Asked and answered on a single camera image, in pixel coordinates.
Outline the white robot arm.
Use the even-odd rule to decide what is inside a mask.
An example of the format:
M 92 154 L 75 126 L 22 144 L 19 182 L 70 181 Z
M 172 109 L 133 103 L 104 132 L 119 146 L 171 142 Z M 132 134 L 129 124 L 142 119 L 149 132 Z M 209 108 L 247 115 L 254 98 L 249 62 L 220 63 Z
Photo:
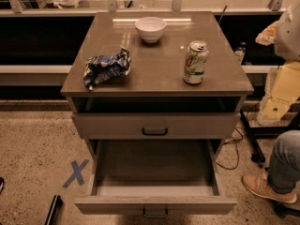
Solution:
M 255 41 L 264 46 L 274 45 L 275 54 L 285 60 L 282 67 L 268 72 L 257 115 L 261 125 L 271 125 L 300 98 L 300 0 L 294 0 Z

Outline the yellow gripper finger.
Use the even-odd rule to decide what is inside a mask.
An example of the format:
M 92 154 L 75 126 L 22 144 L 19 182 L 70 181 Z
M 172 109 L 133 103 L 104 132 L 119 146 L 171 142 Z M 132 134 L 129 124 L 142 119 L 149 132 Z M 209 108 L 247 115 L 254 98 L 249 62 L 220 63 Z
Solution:
M 258 36 L 256 36 L 255 42 L 264 46 L 273 44 L 275 41 L 277 27 L 278 21 L 268 25 Z
M 300 98 L 300 62 L 286 62 L 280 68 L 271 68 L 264 92 L 257 121 L 267 126 L 278 122 Z

